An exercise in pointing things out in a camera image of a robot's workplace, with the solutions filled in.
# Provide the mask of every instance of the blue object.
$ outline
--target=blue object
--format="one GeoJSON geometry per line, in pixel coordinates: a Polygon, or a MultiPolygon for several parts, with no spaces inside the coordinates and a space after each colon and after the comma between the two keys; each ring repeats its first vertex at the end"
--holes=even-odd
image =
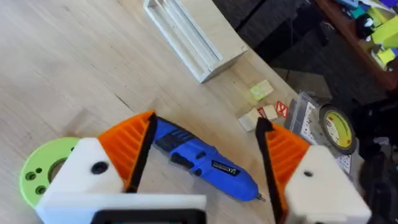
{"type": "Polygon", "coordinates": [[[213,184],[226,194],[250,201],[259,196],[258,186],[241,167],[223,157],[189,131],[157,117],[154,146],[169,154],[171,161],[213,184]]]}
{"type": "Polygon", "coordinates": [[[388,8],[396,7],[398,5],[398,0],[380,0],[380,2],[388,8]]]}
{"type": "Polygon", "coordinates": [[[397,48],[397,47],[394,47],[394,48],[391,48],[391,50],[392,50],[392,52],[394,53],[394,55],[395,55],[396,57],[398,57],[398,48],[397,48]]]}

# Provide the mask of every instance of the wooden surface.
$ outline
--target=wooden surface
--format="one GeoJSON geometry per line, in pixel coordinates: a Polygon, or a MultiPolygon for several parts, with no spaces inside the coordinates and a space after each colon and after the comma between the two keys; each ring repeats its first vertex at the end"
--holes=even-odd
{"type": "Polygon", "coordinates": [[[341,32],[348,44],[354,48],[363,62],[364,66],[375,75],[380,83],[388,90],[395,90],[398,87],[398,70],[392,72],[384,71],[372,58],[370,49],[373,44],[368,44],[356,36],[355,21],[350,20],[341,11],[341,6],[334,0],[316,0],[319,8],[331,20],[333,25],[341,32]]]}
{"type": "MultiPolygon", "coordinates": [[[[252,50],[199,84],[142,0],[1,1],[0,49],[1,223],[40,223],[18,188],[24,160],[38,146],[97,136],[149,109],[216,146],[267,192],[254,133],[238,118],[254,105],[289,105],[297,94],[252,50]],[[275,91],[256,103],[249,88],[265,78],[275,91]]],[[[273,222],[269,202],[237,202],[156,150],[139,192],[207,194],[209,223],[273,222]]]]}

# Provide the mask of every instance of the dark floor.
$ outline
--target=dark floor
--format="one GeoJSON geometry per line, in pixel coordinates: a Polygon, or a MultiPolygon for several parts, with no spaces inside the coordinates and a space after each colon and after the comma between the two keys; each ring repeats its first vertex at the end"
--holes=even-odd
{"type": "MultiPolygon", "coordinates": [[[[234,28],[259,2],[213,1],[234,28]]],[[[282,22],[293,19],[296,8],[301,4],[306,4],[305,0],[267,0],[239,31],[239,35],[255,48],[282,22]]],[[[366,71],[344,39],[326,24],[322,28],[330,40],[327,46],[322,47],[315,32],[310,31],[301,42],[267,63],[272,67],[323,75],[333,95],[332,103],[348,114],[355,106],[353,99],[366,104],[385,98],[385,89],[366,71]]]]}

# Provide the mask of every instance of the screw hole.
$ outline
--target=screw hole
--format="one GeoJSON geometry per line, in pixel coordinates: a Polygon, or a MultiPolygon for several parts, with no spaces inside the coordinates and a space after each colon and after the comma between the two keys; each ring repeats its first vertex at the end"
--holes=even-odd
{"type": "Polygon", "coordinates": [[[36,178],[36,174],[34,173],[34,172],[28,172],[26,175],[25,175],[25,179],[26,180],[34,180],[36,178]]]}
{"type": "Polygon", "coordinates": [[[108,163],[106,162],[96,162],[92,167],[91,167],[91,173],[93,174],[102,174],[108,169],[108,163]]]}
{"type": "Polygon", "coordinates": [[[45,187],[44,186],[38,186],[36,188],[36,194],[37,195],[42,195],[42,194],[44,194],[44,192],[45,192],[45,187]]]}
{"type": "Polygon", "coordinates": [[[307,177],[312,177],[313,173],[306,170],[306,171],[304,171],[304,175],[306,175],[307,177]]]}

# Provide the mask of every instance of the white plastic part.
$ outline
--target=white plastic part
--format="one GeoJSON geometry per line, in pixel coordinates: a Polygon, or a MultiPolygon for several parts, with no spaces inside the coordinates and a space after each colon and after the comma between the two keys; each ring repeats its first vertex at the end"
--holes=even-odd
{"type": "Polygon", "coordinates": [[[250,112],[239,118],[239,122],[246,131],[256,128],[257,120],[261,117],[257,109],[253,108],[250,112]]]}
{"type": "Polygon", "coordinates": [[[87,224],[104,209],[197,208],[205,210],[204,195],[123,194],[123,181],[96,138],[83,138],[65,161],[35,207],[44,223],[87,224]],[[108,163],[101,174],[97,162],[108,163]]]}
{"type": "Polygon", "coordinates": [[[44,223],[89,224],[100,210],[199,209],[205,211],[205,195],[161,194],[54,194],[41,207],[44,223]]]}
{"type": "Polygon", "coordinates": [[[371,211],[324,146],[310,146],[285,188],[286,223],[365,224],[371,211]]]}

